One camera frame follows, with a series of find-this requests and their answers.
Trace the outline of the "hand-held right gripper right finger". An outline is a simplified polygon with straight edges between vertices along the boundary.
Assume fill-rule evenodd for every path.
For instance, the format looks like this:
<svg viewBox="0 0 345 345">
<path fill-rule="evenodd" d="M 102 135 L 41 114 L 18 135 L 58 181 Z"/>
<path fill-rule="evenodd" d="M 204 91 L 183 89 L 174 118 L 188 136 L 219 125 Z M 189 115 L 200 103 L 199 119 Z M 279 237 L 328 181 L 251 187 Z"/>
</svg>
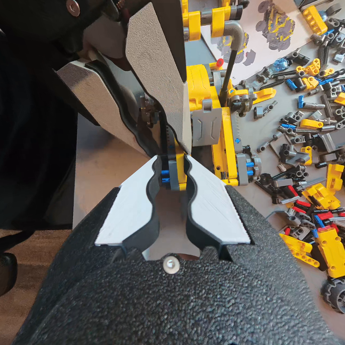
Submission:
<svg viewBox="0 0 345 345">
<path fill-rule="evenodd" d="M 184 156 L 187 176 L 186 234 L 200 251 L 216 249 L 220 260 L 230 261 L 228 245 L 250 244 L 251 239 L 227 187 L 192 156 Z"/>
</svg>

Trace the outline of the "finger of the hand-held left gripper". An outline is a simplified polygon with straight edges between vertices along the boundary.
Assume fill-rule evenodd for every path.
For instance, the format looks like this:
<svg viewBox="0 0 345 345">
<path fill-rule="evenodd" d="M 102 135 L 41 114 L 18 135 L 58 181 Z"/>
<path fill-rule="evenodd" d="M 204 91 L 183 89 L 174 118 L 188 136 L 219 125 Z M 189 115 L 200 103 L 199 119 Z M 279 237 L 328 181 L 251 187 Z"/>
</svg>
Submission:
<svg viewBox="0 0 345 345">
<path fill-rule="evenodd" d="M 106 63 L 72 61 L 57 75 L 104 130 L 141 154 L 153 157 L 160 148 L 139 114 L 132 91 L 121 86 Z"/>
<path fill-rule="evenodd" d="M 180 3 L 134 3 L 126 58 L 146 93 L 162 106 L 184 151 L 191 153 L 183 21 Z"/>
</svg>

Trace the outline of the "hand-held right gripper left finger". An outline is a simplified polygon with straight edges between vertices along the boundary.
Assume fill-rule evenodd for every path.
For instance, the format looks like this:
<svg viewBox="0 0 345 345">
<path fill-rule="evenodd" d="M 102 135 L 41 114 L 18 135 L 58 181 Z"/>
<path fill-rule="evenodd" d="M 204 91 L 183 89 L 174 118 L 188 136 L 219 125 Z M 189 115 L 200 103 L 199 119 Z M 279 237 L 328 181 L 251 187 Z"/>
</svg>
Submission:
<svg viewBox="0 0 345 345">
<path fill-rule="evenodd" d="M 101 226 L 95 247 L 137 249 L 149 260 L 149 248 L 160 231 L 156 196 L 161 185 L 161 158 L 154 156 L 119 187 Z"/>
</svg>

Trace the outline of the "yellow toy brick vehicle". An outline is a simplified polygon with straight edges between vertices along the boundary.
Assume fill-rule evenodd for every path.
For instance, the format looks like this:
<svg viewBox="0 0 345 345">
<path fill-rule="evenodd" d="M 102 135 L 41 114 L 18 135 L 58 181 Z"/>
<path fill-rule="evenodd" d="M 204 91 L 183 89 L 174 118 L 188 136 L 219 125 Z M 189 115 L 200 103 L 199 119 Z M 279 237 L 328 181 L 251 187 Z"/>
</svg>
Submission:
<svg viewBox="0 0 345 345">
<path fill-rule="evenodd" d="M 274 97 L 276 90 L 255 91 L 253 84 L 245 80 L 234 86 L 231 77 L 226 77 L 229 67 L 235 64 L 234 52 L 239 53 L 247 38 L 243 33 L 242 41 L 234 46 L 238 34 L 230 33 L 229 25 L 232 21 L 239 22 L 249 1 L 220 1 L 221 7 L 194 12 L 189 12 L 188 1 L 181 1 L 181 15 L 177 12 L 177 1 L 140 3 L 152 3 L 163 32 L 168 34 L 167 43 L 180 43 L 182 29 L 186 41 L 199 40 L 201 27 L 207 25 L 212 38 L 230 38 L 231 54 L 226 70 L 220 60 L 208 65 L 185 66 L 192 155 L 227 185 L 269 184 L 265 182 L 267 175 L 261 175 L 259 157 L 250 146 L 242 146 L 237 117 L 245 116 L 253 104 L 264 100 L 263 96 Z"/>
</svg>

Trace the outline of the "grey toothed rack piece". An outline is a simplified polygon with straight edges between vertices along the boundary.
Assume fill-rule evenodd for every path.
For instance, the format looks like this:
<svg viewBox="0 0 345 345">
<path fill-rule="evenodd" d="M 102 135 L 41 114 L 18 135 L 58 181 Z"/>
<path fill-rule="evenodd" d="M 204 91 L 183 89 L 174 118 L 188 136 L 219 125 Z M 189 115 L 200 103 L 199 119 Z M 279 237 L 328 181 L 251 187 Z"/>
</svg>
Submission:
<svg viewBox="0 0 345 345">
<path fill-rule="evenodd" d="M 167 124 L 166 116 L 162 110 L 159 111 L 159 123 L 162 154 L 166 155 L 167 160 L 175 160 L 175 136 L 172 129 Z"/>
</svg>

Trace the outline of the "pile of loose brick pieces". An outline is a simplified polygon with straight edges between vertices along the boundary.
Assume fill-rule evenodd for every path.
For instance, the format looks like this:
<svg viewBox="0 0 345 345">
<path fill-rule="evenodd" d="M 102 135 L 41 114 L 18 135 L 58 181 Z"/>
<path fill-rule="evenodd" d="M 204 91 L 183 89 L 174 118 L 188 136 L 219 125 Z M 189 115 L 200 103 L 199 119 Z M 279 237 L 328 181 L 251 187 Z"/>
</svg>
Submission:
<svg viewBox="0 0 345 345">
<path fill-rule="evenodd" d="M 335 15 L 342 9 L 336 3 L 319 13 L 315 6 L 303 11 L 311 25 L 311 39 L 318 46 L 317 57 L 311 61 L 299 52 L 282 60 L 294 70 L 277 69 L 270 74 L 275 81 L 260 90 L 268 91 L 282 83 L 300 94 L 297 111 L 280 119 L 278 132 L 272 140 L 258 147 L 264 152 L 268 145 L 284 135 L 288 140 L 276 152 L 281 173 L 262 174 L 256 184 L 270 194 L 272 202 L 288 210 L 279 212 L 287 226 L 281 238 L 292 255 L 327 272 L 331 288 L 344 289 L 344 205 L 336 197 L 344 188 L 344 68 L 328 67 L 330 49 L 344 57 L 344 19 Z"/>
</svg>

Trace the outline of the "open instruction booklet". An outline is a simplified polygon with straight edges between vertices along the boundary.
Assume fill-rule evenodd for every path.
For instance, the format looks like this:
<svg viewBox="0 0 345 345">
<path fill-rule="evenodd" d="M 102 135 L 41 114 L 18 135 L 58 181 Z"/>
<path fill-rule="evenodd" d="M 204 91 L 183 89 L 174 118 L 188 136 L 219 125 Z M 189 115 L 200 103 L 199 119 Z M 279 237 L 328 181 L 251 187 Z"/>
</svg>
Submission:
<svg viewBox="0 0 345 345">
<path fill-rule="evenodd" d="M 235 85 L 288 56 L 313 34 L 295 1 L 249 1 L 239 23 L 244 41 L 231 74 Z"/>
</svg>

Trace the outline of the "black office chair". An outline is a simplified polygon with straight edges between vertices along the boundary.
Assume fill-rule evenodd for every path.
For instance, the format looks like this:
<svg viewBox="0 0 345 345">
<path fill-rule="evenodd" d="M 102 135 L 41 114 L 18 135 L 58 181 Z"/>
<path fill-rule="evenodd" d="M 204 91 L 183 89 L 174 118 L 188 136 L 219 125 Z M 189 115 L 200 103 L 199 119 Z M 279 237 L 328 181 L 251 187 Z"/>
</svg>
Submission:
<svg viewBox="0 0 345 345">
<path fill-rule="evenodd" d="M 13 235 L 6 235 L 0 239 L 0 295 L 9 292 L 15 285 L 18 275 L 18 261 L 9 249 L 29 239 L 35 230 L 20 231 Z"/>
</svg>

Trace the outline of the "dark grey toothed wheel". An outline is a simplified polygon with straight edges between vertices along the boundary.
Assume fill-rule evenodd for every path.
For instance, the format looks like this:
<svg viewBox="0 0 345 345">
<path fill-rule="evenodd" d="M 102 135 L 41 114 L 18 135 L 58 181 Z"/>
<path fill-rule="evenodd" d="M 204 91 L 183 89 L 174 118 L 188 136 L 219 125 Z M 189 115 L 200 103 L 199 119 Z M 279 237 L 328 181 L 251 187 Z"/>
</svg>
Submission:
<svg viewBox="0 0 345 345">
<path fill-rule="evenodd" d="M 321 287 L 324 302 L 336 312 L 345 313 L 345 277 L 329 278 Z"/>
</svg>

